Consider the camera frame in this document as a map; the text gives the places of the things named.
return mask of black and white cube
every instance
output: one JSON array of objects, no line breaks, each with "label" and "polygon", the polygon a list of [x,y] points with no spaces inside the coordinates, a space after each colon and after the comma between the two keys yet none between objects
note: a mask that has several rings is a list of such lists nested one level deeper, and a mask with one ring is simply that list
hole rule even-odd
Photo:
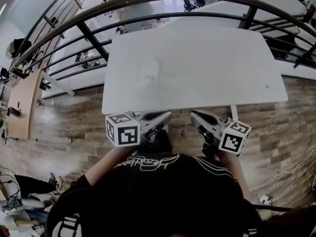
[{"label": "black and white cube", "polygon": [[140,123],[131,116],[121,113],[105,117],[109,140],[116,147],[136,146],[140,144]]},{"label": "black and white cube", "polygon": [[239,155],[247,143],[251,127],[240,121],[233,121],[223,130],[219,149]]}]

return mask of white graphic print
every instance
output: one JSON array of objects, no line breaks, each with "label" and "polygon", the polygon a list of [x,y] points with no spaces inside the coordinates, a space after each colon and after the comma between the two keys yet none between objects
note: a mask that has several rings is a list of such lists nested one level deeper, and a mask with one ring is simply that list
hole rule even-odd
[{"label": "white graphic print", "polygon": [[163,169],[166,169],[169,164],[174,163],[179,157],[180,155],[177,154],[173,157],[156,160],[156,159],[148,159],[148,158],[145,158],[144,156],[131,156],[127,158],[126,161],[123,161],[119,163],[118,165],[116,165],[115,168],[119,166],[126,166],[129,164],[131,167],[139,165],[139,169],[141,171],[155,171],[160,167],[163,167]]},{"label": "white graphic print", "polygon": [[200,157],[193,157],[206,171],[212,173],[213,175],[216,176],[229,176],[230,178],[232,178],[235,182],[237,182],[237,180],[233,177],[233,175],[231,174],[231,172],[226,169],[226,168],[221,168],[218,166],[215,166],[211,163],[209,163],[208,161],[200,158]]}]

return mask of black t-shirt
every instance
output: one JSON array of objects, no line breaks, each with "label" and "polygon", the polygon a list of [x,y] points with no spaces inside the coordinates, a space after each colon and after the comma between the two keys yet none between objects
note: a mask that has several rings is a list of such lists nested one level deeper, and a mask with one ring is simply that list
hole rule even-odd
[{"label": "black t-shirt", "polygon": [[75,213],[83,236],[242,237],[260,223],[228,169],[176,154],[130,156],[94,187],[80,177],[51,209],[46,233]]}]

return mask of black pants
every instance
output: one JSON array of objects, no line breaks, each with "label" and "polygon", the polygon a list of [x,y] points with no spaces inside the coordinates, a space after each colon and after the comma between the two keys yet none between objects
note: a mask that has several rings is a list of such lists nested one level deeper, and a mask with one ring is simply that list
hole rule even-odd
[{"label": "black pants", "polygon": [[152,143],[144,143],[137,148],[139,153],[172,153],[172,145],[165,130],[160,130]]},{"label": "black pants", "polygon": [[47,194],[56,190],[56,187],[53,184],[32,177],[15,175],[15,179],[20,186],[22,198],[26,198],[32,193]]}]

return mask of wooden desk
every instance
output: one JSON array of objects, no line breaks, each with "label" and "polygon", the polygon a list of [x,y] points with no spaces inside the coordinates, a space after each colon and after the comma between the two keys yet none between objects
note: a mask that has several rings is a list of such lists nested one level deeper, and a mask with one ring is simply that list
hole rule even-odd
[{"label": "wooden desk", "polygon": [[280,72],[258,32],[172,24],[117,36],[102,113],[287,101]]},{"label": "wooden desk", "polygon": [[[10,115],[6,117],[7,136],[17,139],[39,139],[40,134],[32,132],[32,120],[36,102],[41,97],[42,90],[40,89],[41,79],[44,78],[65,92],[74,96],[74,91],[67,89],[60,82],[56,81],[42,70],[38,69],[28,77],[20,80],[19,83],[11,90],[8,107],[13,107],[21,110],[20,117]],[[65,138],[48,138],[53,141],[71,142]]]}]

